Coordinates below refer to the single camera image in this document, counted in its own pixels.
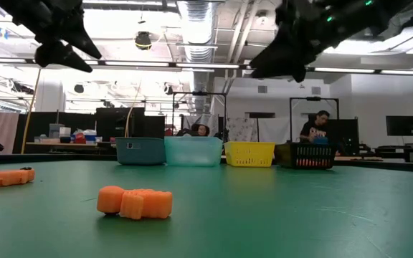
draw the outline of woman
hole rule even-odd
[[[208,136],[209,135],[209,127],[206,125],[199,125],[197,129],[197,133],[199,136]]]

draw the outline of person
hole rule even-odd
[[[329,112],[322,110],[316,114],[315,119],[309,119],[300,132],[301,143],[313,143],[316,138],[326,137],[326,124]]]
[[[197,130],[199,136],[208,136],[209,135],[209,127],[206,125],[199,125],[199,129]]]

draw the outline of basket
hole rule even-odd
[[[275,161],[287,168],[329,169],[336,157],[334,145],[288,143],[275,146]]]
[[[227,164],[237,167],[268,168],[272,165],[275,143],[228,142]]]
[[[159,138],[115,139],[118,162],[122,165],[158,165],[165,162],[165,147]]]
[[[169,166],[218,166],[222,141],[216,137],[165,137]]]

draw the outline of green table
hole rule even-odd
[[[0,188],[0,257],[413,257],[413,172],[335,167],[32,166],[34,183]],[[171,191],[167,220],[96,210],[98,190]]]

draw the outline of blue basket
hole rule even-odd
[[[165,137],[165,152],[170,166],[217,166],[222,141],[215,137]]]
[[[165,162],[165,147],[159,138],[115,139],[118,162],[122,165],[159,165]]]

